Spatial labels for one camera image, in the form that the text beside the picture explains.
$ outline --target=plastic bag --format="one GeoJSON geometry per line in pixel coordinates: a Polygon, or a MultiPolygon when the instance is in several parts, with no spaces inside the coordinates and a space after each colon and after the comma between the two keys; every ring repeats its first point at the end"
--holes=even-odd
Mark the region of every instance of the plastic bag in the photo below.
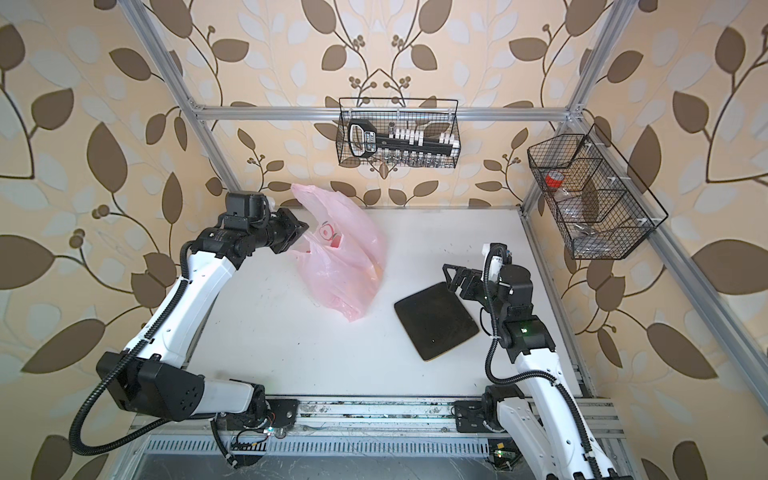
{"type": "Polygon", "coordinates": [[[298,184],[291,191],[318,223],[315,233],[303,235],[309,249],[293,250],[301,277],[320,304],[339,310],[350,322],[357,320],[379,291],[384,235],[340,192],[298,184]]]}

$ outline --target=black mesh basket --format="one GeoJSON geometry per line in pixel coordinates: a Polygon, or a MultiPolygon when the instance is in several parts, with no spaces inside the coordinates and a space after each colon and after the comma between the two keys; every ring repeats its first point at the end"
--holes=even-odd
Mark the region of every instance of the black mesh basket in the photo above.
{"type": "Polygon", "coordinates": [[[562,134],[528,149],[528,163],[574,260],[621,260],[667,219],[668,213],[626,161],[617,171],[601,153],[604,135],[562,134]],[[647,210],[633,184],[659,207],[647,210]]]}
{"type": "Polygon", "coordinates": [[[457,100],[444,98],[340,98],[339,164],[455,168],[462,149],[457,108],[457,100]]]}

